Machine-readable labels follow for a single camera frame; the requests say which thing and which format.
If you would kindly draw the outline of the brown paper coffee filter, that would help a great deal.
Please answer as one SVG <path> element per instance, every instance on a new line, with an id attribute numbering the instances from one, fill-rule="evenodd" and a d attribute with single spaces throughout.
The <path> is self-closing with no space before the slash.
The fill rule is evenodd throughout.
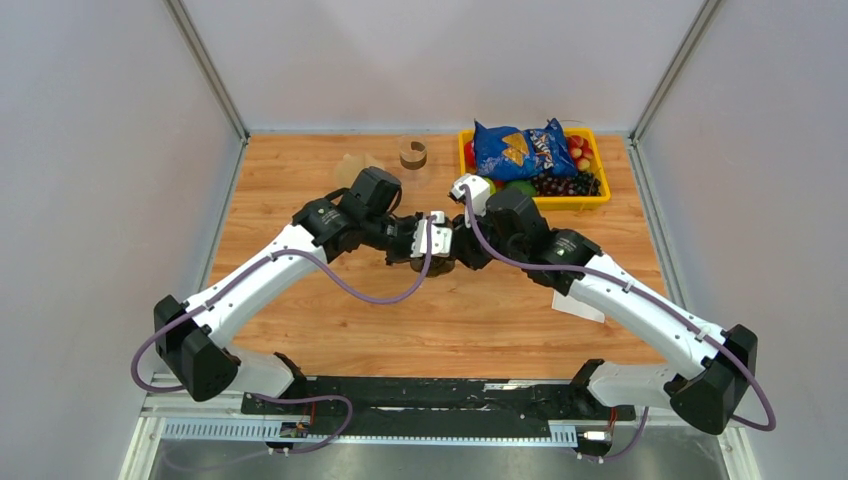
<path id="1" fill-rule="evenodd" d="M 338 162 L 334 168 L 333 178 L 337 188 L 350 187 L 358 174 L 365 168 L 377 167 L 384 169 L 385 165 L 382 161 L 376 159 L 368 153 L 362 154 L 345 154 L 342 160 Z"/>

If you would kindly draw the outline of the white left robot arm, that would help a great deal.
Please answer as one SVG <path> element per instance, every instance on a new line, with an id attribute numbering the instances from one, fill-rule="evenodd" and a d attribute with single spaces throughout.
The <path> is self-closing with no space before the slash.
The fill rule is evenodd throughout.
<path id="1" fill-rule="evenodd" d="M 321 270 L 360 300 L 398 303 L 422 284 L 441 241 L 433 217 L 397 217 L 400 181 L 387 171 L 367 167 L 353 184 L 313 199 L 263 249 L 213 286 L 179 301 L 172 295 L 153 309 L 153 347 L 178 384 L 197 402 L 227 389 L 267 396 L 280 413 L 297 412 L 306 388 L 280 354 L 261 355 L 233 346 L 239 331 L 272 300 L 311 273 Z M 367 296 L 344 283 L 329 267 L 340 255 L 361 246 L 383 251 L 395 262 L 422 261 L 419 278 L 389 298 Z"/>

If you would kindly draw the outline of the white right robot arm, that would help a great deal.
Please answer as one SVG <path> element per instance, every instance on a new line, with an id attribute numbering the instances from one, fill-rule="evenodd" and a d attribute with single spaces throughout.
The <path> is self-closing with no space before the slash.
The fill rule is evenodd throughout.
<path id="1" fill-rule="evenodd" d="M 528 196 L 492 195 L 472 182 L 457 181 L 449 193 L 464 207 L 454 221 L 453 257 L 472 269 L 493 259 L 517 267 L 566 300 L 568 313 L 611 317 L 664 360 L 649 365 L 586 361 L 570 392 L 577 413 L 592 418 L 624 405 L 669 409 L 712 435 L 732 421 L 756 425 L 736 413 L 748 390 L 764 394 L 755 378 L 759 339 L 752 330 L 741 324 L 724 328 L 691 314 L 635 279 L 579 232 L 549 227 Z"/>

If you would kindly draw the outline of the yellow plastic bin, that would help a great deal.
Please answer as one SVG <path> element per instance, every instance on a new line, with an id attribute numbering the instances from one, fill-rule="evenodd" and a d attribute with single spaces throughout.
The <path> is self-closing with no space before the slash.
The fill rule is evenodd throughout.
<path id="1" fill-rule="evenodd" d="M 537 194 L 533 197 L 533 200 L 542 210 L 590 210 L 598 208 L 600 205 L 610 200 L 611 190 L 607 173 L 600 157 L 599 147 L 595 139 L 594 132 L 586 127 L 566 127 L 564 129 L 564 135 L 565 138 L 569 135 L 583 136 L 591 142 L 591 146 L 594 149 L 595 160 L 592 162 L 592 166 L 587 172 L 593 173 L 600 180 L 600 195 L 592 197 L 542 197 Z M 535 176 L 520 180 L 530 181 L 530 179 Z M 497 185 L 497 191 L 504 189 L 505 184 L 508 183 L 499 179 L 492 180 L 494 180 Z"/>

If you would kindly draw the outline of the dark green lime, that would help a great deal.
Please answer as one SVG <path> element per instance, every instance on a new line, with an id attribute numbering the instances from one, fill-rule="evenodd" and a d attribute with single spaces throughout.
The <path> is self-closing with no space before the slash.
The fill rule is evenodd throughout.
<path id="1" fill-rule="evenodd" d="M 538 192 L 532 182 L 528 180 L 514 180 L 505 184 L 504 189 L 515 189 L 529 197 L 535 197 Z"/>

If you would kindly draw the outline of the yellow-green lime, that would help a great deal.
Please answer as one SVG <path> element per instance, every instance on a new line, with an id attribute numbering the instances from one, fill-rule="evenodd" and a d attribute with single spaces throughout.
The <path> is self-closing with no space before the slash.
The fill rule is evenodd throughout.
<path id="1" fill-rule="evenodd" d="M 494 195 L 497 192 L 497 185 L 496 185 L 495 181 L 488 178 L 488 177 L 484 177 L 484 180 L 488 184 L 489 193 L 491 195 Z"/>

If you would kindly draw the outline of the blue chips bag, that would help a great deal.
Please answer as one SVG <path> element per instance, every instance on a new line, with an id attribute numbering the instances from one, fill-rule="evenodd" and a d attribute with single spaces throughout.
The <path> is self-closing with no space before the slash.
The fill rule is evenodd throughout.
<path id="1" fill-rule="evenodd" d="M 554 177 L 578 173 L 569 153 L 565 130 L 557 118 L 542 128 L 486 127 L 474 122 L 472 149 L 478 175 L 504 182 L 540 174 Z"/>

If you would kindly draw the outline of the dark purple grape bunch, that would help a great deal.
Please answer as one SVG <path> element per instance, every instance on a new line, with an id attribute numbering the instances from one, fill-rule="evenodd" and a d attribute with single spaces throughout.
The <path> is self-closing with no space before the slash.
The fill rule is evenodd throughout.
<path id="1" fill-rule="evenodd" d="M 546 173 L 530 179 L 537 194 L 542 197 L 592 197 L 600 195 L 600 180 L 591 172 L 578 172 L 574 176 L 552 176 Z"/>

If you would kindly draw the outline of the clear glass with brown sleeve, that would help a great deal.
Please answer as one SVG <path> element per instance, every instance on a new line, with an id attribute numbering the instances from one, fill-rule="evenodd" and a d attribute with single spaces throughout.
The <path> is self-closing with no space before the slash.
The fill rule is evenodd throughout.
<path id="1" fill-rule="evenodd" d="M 399 178 L 404 187 L 413 189 L 426 185 L 428 147 L 426 139 L 418 135 L 404 135 L 398 141 Z"/>

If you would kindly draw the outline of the red fruit in bin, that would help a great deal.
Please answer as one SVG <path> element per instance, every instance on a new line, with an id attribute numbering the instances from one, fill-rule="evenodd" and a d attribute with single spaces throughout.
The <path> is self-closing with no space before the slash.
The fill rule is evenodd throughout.
<path id="1" fill-rule="evenodd" d="M 475 171 L 476 170 L 476 157 L 474 152 L 473 141 L 467 141 L 463 146 L 463 158 L 464 165 L 467 170 Z"/>

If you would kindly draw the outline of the white paper sheet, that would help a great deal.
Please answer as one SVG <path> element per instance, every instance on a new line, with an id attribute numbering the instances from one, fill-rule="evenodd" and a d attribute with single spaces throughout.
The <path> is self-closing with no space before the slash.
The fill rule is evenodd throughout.
<path id="1" fill-rule="evenodd" d="M 561 313 L 600 324 L 603 324 L 606 320 L 606 316 L 600 310 L 578 301 L 572 296 L 566 296 L 559 292 L 554 293 L 551 308 Z"/>

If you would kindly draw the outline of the red-yellow small fruits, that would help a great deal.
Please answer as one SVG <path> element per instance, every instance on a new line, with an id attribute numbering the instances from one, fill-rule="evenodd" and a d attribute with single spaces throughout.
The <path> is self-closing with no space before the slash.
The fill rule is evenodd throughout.
<path id="1" fill-rule="evenodd" d="M 566 137 L 567 145 L 569 147 L 569 155 L 571 156 L 574 164 L 579 172 L 587 172 L 590 170 L 592 166 L 592 162 L 595 160 L 594 149 L 591 146 L 591 142 L 579 135 L 569 135 Z"/>

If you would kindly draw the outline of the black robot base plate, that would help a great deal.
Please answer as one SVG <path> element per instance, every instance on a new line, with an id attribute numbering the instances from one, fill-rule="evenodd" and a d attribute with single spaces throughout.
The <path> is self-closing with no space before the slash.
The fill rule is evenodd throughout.
<path id="1" fill-rule="evenodd" d="M 568 383 L 403 377 L 319 376 L 298 380 L 279 405 L 246 395 L 247 415 L 295 415 L 311 432 L 348 435 L 519 438 L 549 436 L 552 421 L 600 421 L 609 408 Z"/>

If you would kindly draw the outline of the aluminium frame rail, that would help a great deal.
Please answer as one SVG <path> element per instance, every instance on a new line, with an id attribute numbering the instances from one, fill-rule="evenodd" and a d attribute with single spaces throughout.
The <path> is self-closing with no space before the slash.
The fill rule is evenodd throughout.
<path id="1" fill-rule="evenodd" d="M 563 448 L 596 464 L 630 454 L 615 428 L 670 426 L 672 414 L 606 407 L 568 380 L 411 377 L 299 377 L 279 401 L 226 390 L 196 402 L 160 376 L 145 402 L 121 477 L 139 479 L 166 438 L 298 443 Z"/>

